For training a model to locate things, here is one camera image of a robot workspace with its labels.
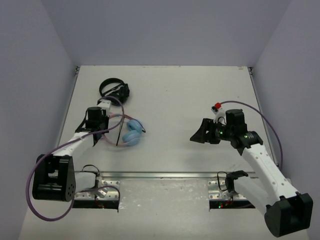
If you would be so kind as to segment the pink blue cat-ear headphones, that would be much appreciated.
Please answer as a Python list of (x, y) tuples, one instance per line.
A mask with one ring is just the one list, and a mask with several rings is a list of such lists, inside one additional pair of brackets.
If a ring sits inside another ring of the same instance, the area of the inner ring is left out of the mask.
[(135, 146), (139, 143), (142, 133), (146, 133), (146, 129), (138, 119), (133, 118), (127, 114), (124, 115), (124, 118), (128, 120), (126, 122), (128, 132), (122, 136), (121, 143), (112, 142), (105, 135), (102, 136), (102, 138), (112, 146), (116, 146), (116, 147)]

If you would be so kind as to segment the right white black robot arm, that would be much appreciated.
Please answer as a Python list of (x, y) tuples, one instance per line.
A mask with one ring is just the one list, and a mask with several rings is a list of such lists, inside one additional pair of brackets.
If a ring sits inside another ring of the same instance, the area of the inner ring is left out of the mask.
[(264, 217), (271, 234), (282, 237), (308, 229), (311, 224), (313, 200), (300, 193), (281, 173), (255, 131), (249, 131), (241, 109), (224, 111), (212, 107), (214, 119), (204, 118), (190, 141), (200, 144), (230, 142), (252, 167), (262, 186), (255, 184), (243, 170), (229, 172), (226, 191), (231, 197), (243, 195)]

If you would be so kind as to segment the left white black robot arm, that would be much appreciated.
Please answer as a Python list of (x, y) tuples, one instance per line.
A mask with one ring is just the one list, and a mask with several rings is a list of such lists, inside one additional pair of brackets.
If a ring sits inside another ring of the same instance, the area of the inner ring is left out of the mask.
[(74, 163), (96, 145), (102, 136), (100, 131), (108, 129), (109, 115), (110, 107), (89, 107), (67, 145), (44, 160), (43, 154), (38, 156), (32, 186), (34, 199), (69, 202), (76, 193), (95, 186), (96, 176), (91, 172), (76, 173)]

